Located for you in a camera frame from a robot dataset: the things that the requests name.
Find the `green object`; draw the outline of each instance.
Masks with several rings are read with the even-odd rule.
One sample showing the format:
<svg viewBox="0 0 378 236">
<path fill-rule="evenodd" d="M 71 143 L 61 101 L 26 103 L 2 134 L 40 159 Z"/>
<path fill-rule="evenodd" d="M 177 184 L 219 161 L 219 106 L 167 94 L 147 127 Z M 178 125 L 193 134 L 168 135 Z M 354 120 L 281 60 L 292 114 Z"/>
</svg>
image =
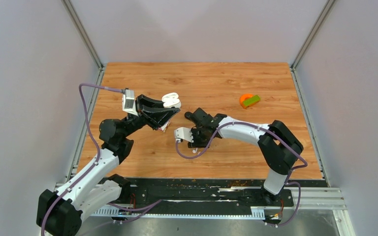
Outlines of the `green object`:
<svg viewBox="0 0 378 236">
<path fill-rule="evenodd" d="M 259 101 L 260 101 L 260 97 L 258 95 L 254 95 L 253 97 L 244 100 L 243 104 L 244 106 L 249 107 L 256 104 Z"/>
</svg>

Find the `white wall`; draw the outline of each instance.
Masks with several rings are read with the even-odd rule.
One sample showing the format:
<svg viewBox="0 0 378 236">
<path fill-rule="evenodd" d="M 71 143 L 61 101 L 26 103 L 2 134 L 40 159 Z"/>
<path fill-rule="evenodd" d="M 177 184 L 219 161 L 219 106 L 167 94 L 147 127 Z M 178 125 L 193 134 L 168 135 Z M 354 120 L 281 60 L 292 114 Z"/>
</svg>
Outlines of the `white wall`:
<svg viewBox="0 0 378 236">
<path fill-rule="evenodd" d="M 101 60 L 293 62 L 326 0 L 72 0 Z"/>
<path fill-rule="evenodd" d="M 338 0 L 298 73 L 356 234 L 378 235 L 378 1 Z"/>
<path fill-rule="evenodd" d="M 96 77 L 60 0 L 0 0 L 0 236 L 38 234 L 38 196 L 63 179 L 84 122 L 77 86 Z"/>
</svg>

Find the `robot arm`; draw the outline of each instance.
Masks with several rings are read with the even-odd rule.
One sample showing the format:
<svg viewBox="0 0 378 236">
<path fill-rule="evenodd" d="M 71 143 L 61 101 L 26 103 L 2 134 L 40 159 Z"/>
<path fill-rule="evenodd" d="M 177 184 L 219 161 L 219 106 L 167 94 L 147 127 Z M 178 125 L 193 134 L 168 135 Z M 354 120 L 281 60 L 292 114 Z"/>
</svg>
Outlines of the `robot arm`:
<svg viewBox="0 0 378 236">
<path fill-rule="evenodd" d="M 165 95 L 161 101 L 139 95 L 126 89 L 122 100 L 123 110 L 128 114 L 123 119 L 105 119 L 99 125 L 99 138 L 104 141 L 97 160 L 95 156 L 74 178 L 55 192 L 45 190 L 38 200 L 36 223 L 41 226 L 50 206 L 45 230 L 54 236 L 75 235 L 92 213 L 113 200 L 126 200 L 130 182 L 113 175 L 98 188 L 95 186 L 111 170 L 120 165 L 131 152 L 133 140 L 127 137 L 145 125 L 153 130 L 165 130 L 170 119 L 180 111 L 181 103 L 176 93 Z"/>
<path fill-rule="evenodd" d="M 224 114 L 212 117 L 198 108 L 194 113 L 186 112 L 185 117 L 191 120 L 195 127 L 192 129 L 178 128 L 175 130 L 176 142 L 188 141 L 189 148 L 205 148 L 212 135 L 213 138 L 231 138 L 258 146 L 263 153 L 267 165 L 270 167 L 264 182 L 264 195 L 268 202 L 277 199 L 283 189 L 290 169 L 298 159 L 284 145 L 277 144 L 274 137 L 264 130 L 269 130 L 279 136 L 296 153 L 303 151 L 302 144 L 281 121 L 272 124 L 257 124 L 239 121 Z"/>
</svg>

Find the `wooden table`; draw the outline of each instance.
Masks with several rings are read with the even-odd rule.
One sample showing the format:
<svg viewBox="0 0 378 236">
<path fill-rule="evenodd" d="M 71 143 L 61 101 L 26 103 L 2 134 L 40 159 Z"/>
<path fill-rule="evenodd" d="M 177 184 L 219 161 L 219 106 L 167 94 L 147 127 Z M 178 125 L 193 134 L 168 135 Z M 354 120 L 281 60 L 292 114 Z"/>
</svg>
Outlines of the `wooden table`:
<svg viewBox="0 0 378 236">
<path fill-rule="evenodd" d="M 302 156 L 309 166 L 295 171 L 293 178 L 321 179 L 321 173 L 287 63 L 109 63 L 103 86 L 135 91 L 160 100 L 177 92 L 181 111 L 171 120 L 165 133 L 148 126 L 129 136 L 134 146 L 128 158 L 111 174 L 124 177 L 167 178 L 266 178 L 269 170 L 258 147 L 237 140 L 214 139 L 209 150 L 194 160 L 181 158 L 175 150 L 174 129 L 193 127 L 184 118 L 186 111 L 201 107 L 214 116 L 227 114 L 235 119 L 271 123 L 281 120 L 304 146 Z M 239 97 L 253 93 L 261 97 L 254 106 L 243 109 Z M 99 123 L 107 118 L 122 119 L 122 95 L 101 90 L 91 120 L 92 133 L 99 136 Z M 186 143 L 180 151 L 193 155 Z M 96 154 L 87 137 L 79 170 Z"/>
</svg>

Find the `metal corner post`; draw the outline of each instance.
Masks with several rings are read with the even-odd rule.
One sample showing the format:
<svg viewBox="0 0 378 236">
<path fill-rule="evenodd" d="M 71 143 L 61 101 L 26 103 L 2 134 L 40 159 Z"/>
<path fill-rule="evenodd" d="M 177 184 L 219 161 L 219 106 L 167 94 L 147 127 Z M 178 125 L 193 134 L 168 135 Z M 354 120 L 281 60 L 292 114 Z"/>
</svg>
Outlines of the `metal corner post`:
<svg viewBox="0 0 378 236">
<path fill-rule="evenodd" d="M 319 28 L 321 27 L 322 23 L 326 19 L 327 15 L 330 13 L 334 3 L 336 0 L 327 0 L 327 3 L 325 4 L 324 8 L 322 9 L 321 13 L 319 14 L 314 26 L 311 29 L 311 32 L 308 34 L 308 37 L 305 39 L 304 44 L 302 45 L 301 49 L 299 50 L 297 56 L 295 57 L 295 60 L 293 61 L 291 68 L 292 70 L 295 70 L 299 63 L 301 62 L 305 52 L 311 45 L 315 35 L 318 33 Z"/>
<path fill-rule="evenodd" d="M 101 71 L 104 65 L 103 65 L 102 61 L 100 60 L 94 46 L 92 45 L 92 42 L 89 39 L 89 36 L 86 33 L 85 28 L 83 27 L 82 23 L 80 22 L 80 19 L 79 19 L 77 13 L 76 13 L 76 10 L 73 7 L 73 4 L 71 3 L 70 0 L 62 0 L 62 3 L 65 6 L 66 11 L 68 12 L 69 16 L 71 17 L 72 22 L 74 23 L 74 25 L 75 25 L 77 31 L 79 32 L 81 38 L 83 39 L 83 42 L 85 43 L 86 47 L 88 48 L 89 53 L 91 54 L 95 64 L 97 65 L 97 67 Z"/>
<path fill-rule="evenodd" d="M 312 146 L 314 147 L 314 152 L 315 152 L 315 155 L 316 155 L 316 160 L 317 160 L 318 165 L 319 165 L 319 170 L 321 171 L 322 177 L 329 184 L 329 179 L 328 179 L 327 174 L 324 170 L 324 164 L 323 164 L 323 161 L 321 159 L 321 156 L 320 156 L 320 153 L 319 153 L 319 150 L 318 150 L 318 144 L 317 144 L 317 141 L 316 141 L 316 136 L 314 134 L 314 125 L 313 125 L 313 122 L 311 121 L 310 116 L 309 116 L 308 106 L 307 106 L 306 101 L 303 97 L 302 87 L 300 85 L 300 82 L 298 81 L 298 75 L 296 73 L 296 70 L 291 70 L 291 75 L 292 75 L 292 79 L 293 79 L 293 84 L 295 85 L 296 93 L 298 94 L 299 103 L 301 104 L 302 113 L 304 115 L 304 119 L 305 119 L 306 125 L 308 127 L 308 132 L 309 132 L 309 135 L 310 135 L 310 138 L 311 138 Z"/>
</svg>

